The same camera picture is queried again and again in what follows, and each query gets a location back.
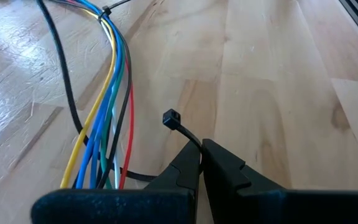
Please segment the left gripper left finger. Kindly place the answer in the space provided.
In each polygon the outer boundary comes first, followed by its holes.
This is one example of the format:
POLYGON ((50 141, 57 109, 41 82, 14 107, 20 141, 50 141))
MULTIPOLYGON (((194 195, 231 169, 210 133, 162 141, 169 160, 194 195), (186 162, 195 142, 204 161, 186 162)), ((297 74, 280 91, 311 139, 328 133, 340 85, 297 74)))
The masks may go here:
POLYGON ((188 142, 144 189, 61 189, 40 197, 32 224, 195 224, 200 152, 188 142))

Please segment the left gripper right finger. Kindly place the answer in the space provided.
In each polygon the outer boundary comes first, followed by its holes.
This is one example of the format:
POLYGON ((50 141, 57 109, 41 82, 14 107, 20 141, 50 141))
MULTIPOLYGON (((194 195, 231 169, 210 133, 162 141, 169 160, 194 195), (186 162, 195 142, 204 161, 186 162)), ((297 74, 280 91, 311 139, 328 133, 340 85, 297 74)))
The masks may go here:
POLYGON ((358 190, 286 189, 210 139, 202 164, 215 223, 358 224, 358 190))

